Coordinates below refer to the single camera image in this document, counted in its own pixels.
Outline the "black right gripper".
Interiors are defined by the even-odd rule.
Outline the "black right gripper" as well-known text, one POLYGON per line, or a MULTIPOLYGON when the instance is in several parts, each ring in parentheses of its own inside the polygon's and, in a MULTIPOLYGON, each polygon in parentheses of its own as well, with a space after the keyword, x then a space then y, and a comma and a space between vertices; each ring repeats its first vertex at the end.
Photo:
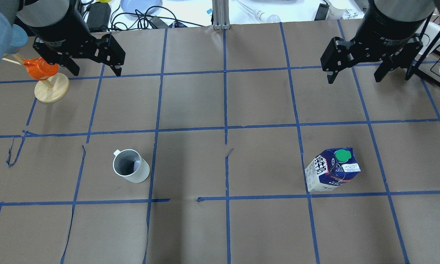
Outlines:
POLYGON ((327 81, 330 85, 334 83, 339 72, 363 62, 380 62, 374 72, 377 83, 398 67, 406 69, 405 80, 407 80, 409 68, 422 47, 423 43, 418 35, 411 37, 402 47, 384 45, 371 47, 355 40, 344 41, 340 37, 333 37, 321 55, 320 62, 322 70, 327 72, 327 81))

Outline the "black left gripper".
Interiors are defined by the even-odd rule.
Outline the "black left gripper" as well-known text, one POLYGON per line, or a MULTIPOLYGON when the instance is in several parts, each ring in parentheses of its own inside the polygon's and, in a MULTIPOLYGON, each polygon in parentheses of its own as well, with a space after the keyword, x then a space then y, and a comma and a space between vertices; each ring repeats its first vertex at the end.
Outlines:
POLYGON ((60 42, 61 46, 52 47, 39 37, 34 39, 33 48, 47 63, 67 68, 74 76, 79 76, 80 67, 74 59, 89 59, 110 67, 116 77, 122 74, 126 52, 111 34, 101 38, 90 36, 87 40, 71 43, 60 42))

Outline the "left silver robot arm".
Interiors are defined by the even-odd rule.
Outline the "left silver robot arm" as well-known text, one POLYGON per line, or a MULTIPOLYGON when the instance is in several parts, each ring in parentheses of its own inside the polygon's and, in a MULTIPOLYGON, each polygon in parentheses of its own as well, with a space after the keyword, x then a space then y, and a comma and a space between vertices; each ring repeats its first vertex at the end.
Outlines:
POLYGON ((50 65, 66 67, 74 76, 74 59, 90 59, 120 76, 125 51, 110 35, 96 38, 71 0, 0 0, 0 62, 26 45, 27 32, 14 23, 19 18, 36 36, 33 47, 50 65))

